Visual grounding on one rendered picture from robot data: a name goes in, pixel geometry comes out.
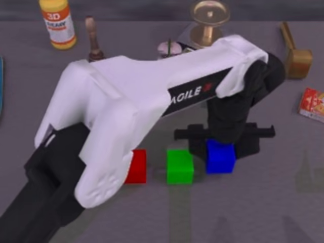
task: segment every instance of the orange and white bottle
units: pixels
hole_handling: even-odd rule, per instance
[[[67,0],[39,0],[52,45],[60,50],[74,46],[76,36]]]

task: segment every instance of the bottle label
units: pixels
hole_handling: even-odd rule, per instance
[[[75,38],[73,21],[68,6],[57,13],[42,12],[53,43],[66,44]]]

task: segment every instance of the wooden mallet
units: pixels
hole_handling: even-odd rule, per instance
[[[288,47],[288,56],[285,61],[287,77],[292,79],[305,78],[312,64],[312,51],[296,49],[287,22],[283,22],[280,28]]]

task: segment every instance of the green cube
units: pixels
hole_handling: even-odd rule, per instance
[[[167,151],[167,184],[181,185],[193,183],[193,157],[186,149]]]

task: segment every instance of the red and yellow box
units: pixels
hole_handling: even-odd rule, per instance
[[[299,114],[324,123],[324,92],[307,88],[299,105]]]

